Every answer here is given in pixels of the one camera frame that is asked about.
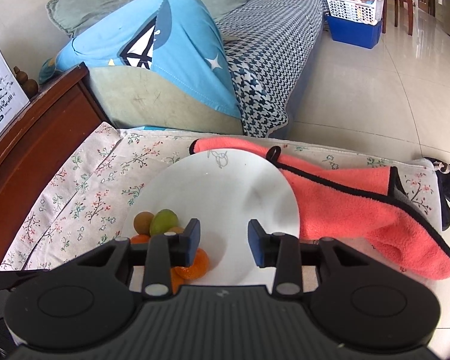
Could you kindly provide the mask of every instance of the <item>coral towel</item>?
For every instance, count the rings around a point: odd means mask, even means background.
[[[325,170],[248,141],[198,139],[190,153],[240,149],[273,163],[298,203],[300,238],[366,238],[400,266],[430,279],[450,277],[450,248],[407,198],[396,167]]]

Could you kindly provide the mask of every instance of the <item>white plate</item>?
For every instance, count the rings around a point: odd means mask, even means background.
[[[287,179],[270,162],[248,151],[203,151],[162,171],[135,200],[123,235],[136,234],[133,218],[139,212],[156,214],[164,208],[177,214],[182,227],[192,218],[200,220],[199,247],[207,252],[211,269],[193,281],[196,285],[271,288],[275,268],[258,268],[248,246],[251,219],[258,219],[267,233],[299,236],[299,209]],[[139,290],[140,284],[130,288]]]

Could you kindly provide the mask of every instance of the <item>floral fabric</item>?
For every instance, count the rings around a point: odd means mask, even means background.
[[[116,130],[102,123],[45,187],[0,269],[55,268],[119,236],[144,187],[166,167],[188,156],[195,139],[207,136],[212,134]],[[301,142],[241,138],[265,147],[280,145],[284,153],[326,169],[396,166],[408,198],[440,232],[437,179],[427,160],[400,163]],[[344,241],[391,265],[365,240]]]

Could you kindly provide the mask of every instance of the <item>brown wooden frame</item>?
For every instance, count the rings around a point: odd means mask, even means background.
[[[81,64],[48,85],[0,135],[0,263],[32,205],[73,151],[108,121]]]

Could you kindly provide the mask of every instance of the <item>black and white patterned cover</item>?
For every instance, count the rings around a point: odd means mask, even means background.
[[[217,23],[238,40],[225,53],[245,135],[266,138],[287,125],[288,96],[323,24],[325,0],[250,0]]]

